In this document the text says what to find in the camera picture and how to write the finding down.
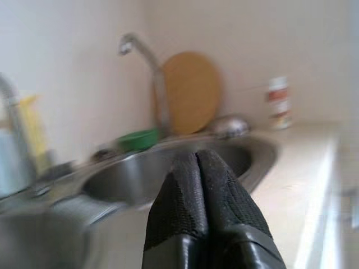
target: countertop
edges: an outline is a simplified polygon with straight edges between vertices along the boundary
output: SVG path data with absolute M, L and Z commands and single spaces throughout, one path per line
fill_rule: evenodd
M 280 153 L 251 196 L 265 216 L 288 269 L 311 268 L 310 254 L 337 153 L 338 125 L 298 124 L 253 135 L 273 141 Z

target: wooden cutting board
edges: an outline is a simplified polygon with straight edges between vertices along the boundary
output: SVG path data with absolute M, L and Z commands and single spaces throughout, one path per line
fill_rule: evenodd
M 213 62 L 200 53 L 183 52 L 168 59 L 163 72 L 172 132 L 188 135 L 204 128 L 214 118 L 222 93 Z

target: green bowl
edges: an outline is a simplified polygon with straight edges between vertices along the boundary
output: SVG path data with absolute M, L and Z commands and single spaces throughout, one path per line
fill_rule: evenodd
M 149 149 L 153 145 L 156 145 L 158 139 L 158 130 L 150 129 L 122 136 L 117 140 L 117 144 L 124 152 L 143 151 Z

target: bottle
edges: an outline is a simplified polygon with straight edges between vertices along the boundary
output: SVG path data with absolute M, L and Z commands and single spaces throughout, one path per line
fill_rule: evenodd
M 289 102 L 288 80 L 286 77 L 277 77 L 270 80 L 266 99 L 270 107 L 271 128 L 281 130 L 291 126 L 291 104 Z

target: faucet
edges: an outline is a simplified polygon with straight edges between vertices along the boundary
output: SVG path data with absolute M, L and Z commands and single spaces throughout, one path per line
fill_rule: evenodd
M 25 166 L 25 171 L 28 173 L 29 182 L 27 182 L 27 186 L 29 187 L 33 183 L 36 182 L 37 179 L 37 171 L 36 166 L 32 160 L 29 146 L 27 144 L 24 127 L 21 122 L 20 113 L 17 108 L 17 100 L 15 92 L 10 85 L 10 83 L 5 79 L 4 75 L 0 73 L 0 92 L 3 96 L 3 103 L 5 111 L 10 120 L 10 124 L 12 130 L 15 134 L 16 145 L 19 150 L 19 156 L 23 160 L 23 165 Z M 19 186 L 18 191 L 24 189 L 23 186 Z
M 130 53 L 133 48 L 136 48 L 149 64 L 155 85 L 155 93 L 157 104 L 159 106 L 160 114 L 159 130 L 162 137 L 168 137 L 171 134 L 171 124 L 169 118 L 169 109 L 166 97 L 166 86 L 164 80 L 164 73 L 159 65 L 155 55 L 151 52 L 146 44 L 144 44 L 134 33 L 128 33 L 121 38 L 118 53 L 120 55 L 126 55 Z

